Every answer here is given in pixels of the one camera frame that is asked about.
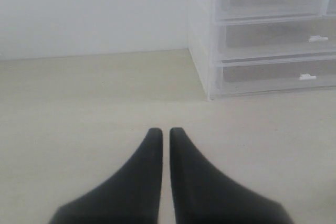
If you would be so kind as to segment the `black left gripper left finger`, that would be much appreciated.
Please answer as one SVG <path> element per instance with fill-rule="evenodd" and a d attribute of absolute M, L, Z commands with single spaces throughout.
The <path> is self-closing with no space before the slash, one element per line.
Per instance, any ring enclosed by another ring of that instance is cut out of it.
<path fill-rule="evenodd" d="M 162 174 L 163 132 L 151 128 L 114 175 L 61 206 L 50 223 L 157 223 Z"/>

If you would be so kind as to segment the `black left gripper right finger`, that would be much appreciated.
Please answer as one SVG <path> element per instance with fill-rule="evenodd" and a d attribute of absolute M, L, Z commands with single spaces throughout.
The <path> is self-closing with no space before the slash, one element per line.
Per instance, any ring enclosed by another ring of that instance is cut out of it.
<path fill-rule="evenodd" d="M 176 223 L 290 223 L 278 202 L 217 169 L 183 128 L 170 129 L 170 178 Z"/>

